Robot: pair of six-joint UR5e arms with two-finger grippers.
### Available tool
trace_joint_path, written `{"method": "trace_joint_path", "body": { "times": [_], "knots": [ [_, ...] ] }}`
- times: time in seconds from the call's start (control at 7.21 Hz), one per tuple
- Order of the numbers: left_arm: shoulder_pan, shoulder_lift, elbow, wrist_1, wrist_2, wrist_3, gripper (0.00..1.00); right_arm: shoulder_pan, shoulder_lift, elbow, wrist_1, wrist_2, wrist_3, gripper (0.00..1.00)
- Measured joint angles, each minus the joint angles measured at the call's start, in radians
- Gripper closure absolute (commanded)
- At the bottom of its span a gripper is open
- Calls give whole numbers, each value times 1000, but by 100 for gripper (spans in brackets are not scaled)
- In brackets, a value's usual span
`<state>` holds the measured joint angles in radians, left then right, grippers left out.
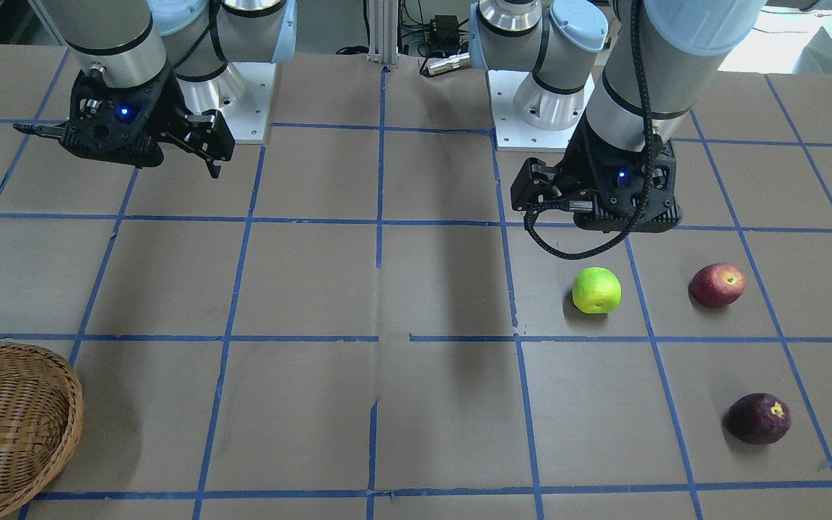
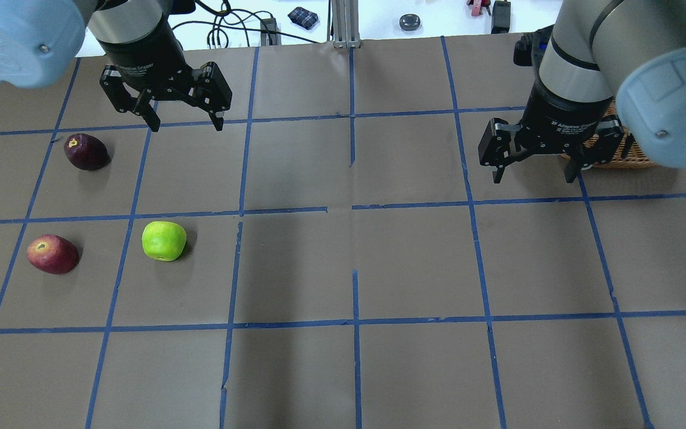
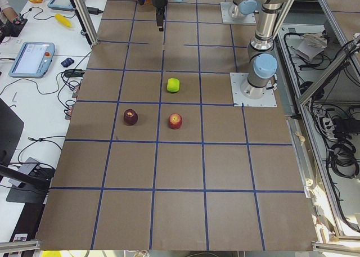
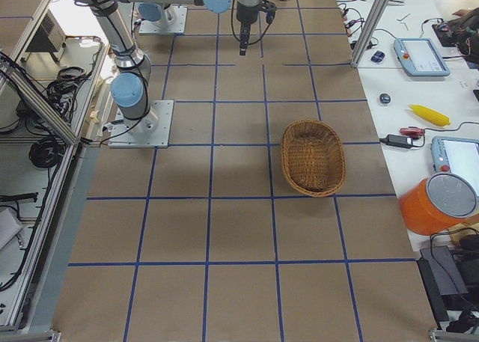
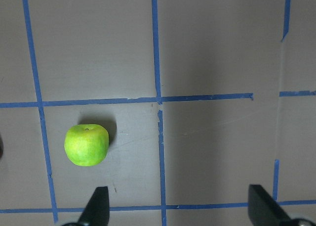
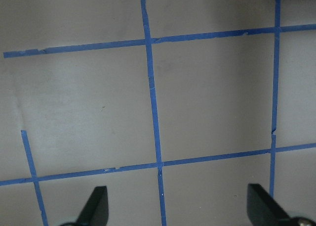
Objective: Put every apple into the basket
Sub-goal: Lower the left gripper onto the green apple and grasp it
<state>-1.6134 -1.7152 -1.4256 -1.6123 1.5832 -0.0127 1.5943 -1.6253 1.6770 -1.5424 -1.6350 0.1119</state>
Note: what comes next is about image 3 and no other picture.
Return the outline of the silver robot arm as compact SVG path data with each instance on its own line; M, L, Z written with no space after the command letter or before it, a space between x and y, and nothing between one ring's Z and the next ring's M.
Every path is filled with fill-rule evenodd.
M247 2L250 0L233 0ZM240 85L241 93L247 98L260 99L270 79L277 70L277 60L269 53L273 48L273 38L276 29L282 24L289 7L294 0L256 0L261 3L259 20L255 34L248 45L249 73L247 79ZM164 30L165 7L168 0L152 0L156 8L156 23L160 31Z

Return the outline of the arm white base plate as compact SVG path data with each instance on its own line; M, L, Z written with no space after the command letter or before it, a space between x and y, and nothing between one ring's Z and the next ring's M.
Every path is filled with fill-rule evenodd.
M235 107L277 107L275 89L267 86L255 88L248 82L248 73L230 73L233 105Z
M221 2L220 10L222 23L235 25L255 25L254 12L257 10L256 0L242 1L239 4L234 2Z

